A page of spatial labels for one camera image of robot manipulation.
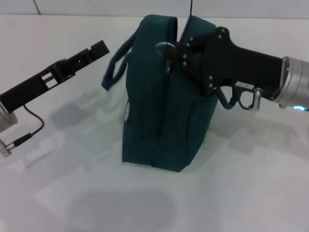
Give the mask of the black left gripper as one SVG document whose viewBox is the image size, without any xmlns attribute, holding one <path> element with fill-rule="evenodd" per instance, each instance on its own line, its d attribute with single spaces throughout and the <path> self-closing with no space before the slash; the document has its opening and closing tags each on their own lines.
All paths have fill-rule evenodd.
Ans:
<svg viewBox="0 0 309 232">
<path fill-rule="evenodd" d="M 58 81 L 66 81 L 76 72 L 90 65 L 109 53 L 103 40 L 74 56 L 60 60 L 31 78 L 0 95 L 0 102 L 8 113 L 34 100 L 59 85 Z"/>
</svg>

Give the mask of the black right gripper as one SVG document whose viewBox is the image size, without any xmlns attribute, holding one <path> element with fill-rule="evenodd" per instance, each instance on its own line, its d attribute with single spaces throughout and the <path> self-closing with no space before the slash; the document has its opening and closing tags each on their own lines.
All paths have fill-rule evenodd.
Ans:
<svg viewBox="0 0 309 232">
<path fill-rule="evenodd" d="M 282 59 L 236 46 L 224 27 L 191 37 L 185 46 L 165 43 L 164 55 L 169 66 L 185 66 L 184 72 L 204 96 L 229 86 L 249 92 L 261 88 L 262 97 L 269 100 L 280 86 Z"/>
</svg>

